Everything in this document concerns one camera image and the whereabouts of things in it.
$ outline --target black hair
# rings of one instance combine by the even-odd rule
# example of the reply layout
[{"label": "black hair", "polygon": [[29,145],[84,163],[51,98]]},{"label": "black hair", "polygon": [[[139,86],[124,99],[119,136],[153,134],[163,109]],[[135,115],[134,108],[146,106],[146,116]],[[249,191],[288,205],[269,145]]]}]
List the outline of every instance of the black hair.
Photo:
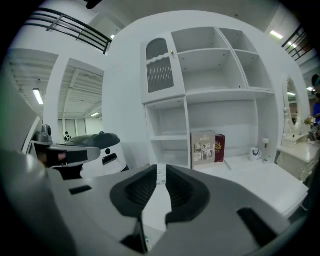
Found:
[{"label": "black hair", "polygon": [[311,81],[312,81],[312,86],[315,86],[316,81],[318,80],[318,78],[319,78],[319,76],[318,76],[317,74],[315,74],[315,75],[312,77],[312,79],[311,79]]}]

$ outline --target red book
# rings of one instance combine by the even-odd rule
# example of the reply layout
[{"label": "red book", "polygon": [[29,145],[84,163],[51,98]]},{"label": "red book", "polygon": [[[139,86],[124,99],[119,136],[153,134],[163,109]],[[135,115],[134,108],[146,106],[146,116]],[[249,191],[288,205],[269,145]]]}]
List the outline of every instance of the red book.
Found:
[{"label": "red book", "polygon": [[226,138],[224,135],[216,135],[215,136],[215,163],[221,163],[225,158],[225,142]]}]

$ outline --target mug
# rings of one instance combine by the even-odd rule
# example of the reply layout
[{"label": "mug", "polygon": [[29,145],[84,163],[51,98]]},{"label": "mug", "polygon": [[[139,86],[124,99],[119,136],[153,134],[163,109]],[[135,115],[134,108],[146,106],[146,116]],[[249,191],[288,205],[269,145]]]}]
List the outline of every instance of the mug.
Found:
[{"label": "mug", "polygon": [[254,162],[258,160],[261,157],[261,155],[262,155],[262,152],[259,150],[259,148],[257,147],[250,148],[250,151],[249,151],[250,161]]}]

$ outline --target book cover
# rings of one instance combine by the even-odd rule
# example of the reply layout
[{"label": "book cover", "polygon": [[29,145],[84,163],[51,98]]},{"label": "book cover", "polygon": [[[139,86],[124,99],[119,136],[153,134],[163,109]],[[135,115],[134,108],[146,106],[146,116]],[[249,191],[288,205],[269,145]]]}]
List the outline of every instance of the book cover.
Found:
[{"label": "book cover", "polygon": [[225,158],[225,142],[226,138],[224,135],[219,134],[215,136],[215,163],[221,163]]},{"label": "book cover", "polygon": [[215,162],[216,133],[213,130],[191,133],[191,168]]}]

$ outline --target ceiling light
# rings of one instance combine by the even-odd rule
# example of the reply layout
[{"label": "ceiling light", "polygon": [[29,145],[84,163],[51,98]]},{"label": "ceiling light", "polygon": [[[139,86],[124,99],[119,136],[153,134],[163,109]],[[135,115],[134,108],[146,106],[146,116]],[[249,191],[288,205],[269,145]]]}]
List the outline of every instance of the ceiling light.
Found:
[{"label": "ceiling light", "polygon": [[295,43],[292,43],[292,42],[288,42],[288,45],[290,45],[290,46],[293,46],[294,48],[297,48],[298,47],[298,45],[296,45]]},{"label": "ceiling light", "polygon": [[279,39],[284,38],[283,35],[280,35],[279,33],[275,32],[275,31],[273,31],[273,30],[270,32],[270,34],[273,35],[273,36],[275,36],[275,37],[277,37],[277,38],[279,38]]},{"label": "ceiling light", "polygon": [[34,93],[34,96],[35,96],[36,100],[38,101],[38,103],[40,105],[43,105],[44,102],[42,101],[39,89],[38,88],[33,88],[33,93]]}]

